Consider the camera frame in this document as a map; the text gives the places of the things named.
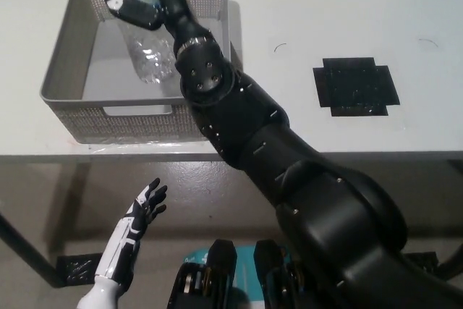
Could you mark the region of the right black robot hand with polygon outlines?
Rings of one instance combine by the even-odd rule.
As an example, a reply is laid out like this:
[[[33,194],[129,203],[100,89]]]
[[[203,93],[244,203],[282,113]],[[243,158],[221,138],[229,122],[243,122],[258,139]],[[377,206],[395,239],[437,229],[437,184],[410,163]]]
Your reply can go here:
[[[154,31],[164,26],[174,39],[174,54],[193,40],[213,40],[213,34],[196,19],[188,0],[158,0],[157,5],[141,0],[103,0],[109,12],[131,25]]]

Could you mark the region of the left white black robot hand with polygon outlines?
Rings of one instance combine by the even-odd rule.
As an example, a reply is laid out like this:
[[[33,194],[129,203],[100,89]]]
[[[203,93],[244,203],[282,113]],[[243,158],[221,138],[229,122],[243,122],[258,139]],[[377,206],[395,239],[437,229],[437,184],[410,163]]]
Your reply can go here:
[[[125,215],[118,221],[106,249],[100,259],[95,275],[123,284],[133,276],[141,239],[148,226],[166,210],[167,186],[154,179],[135,198]]]

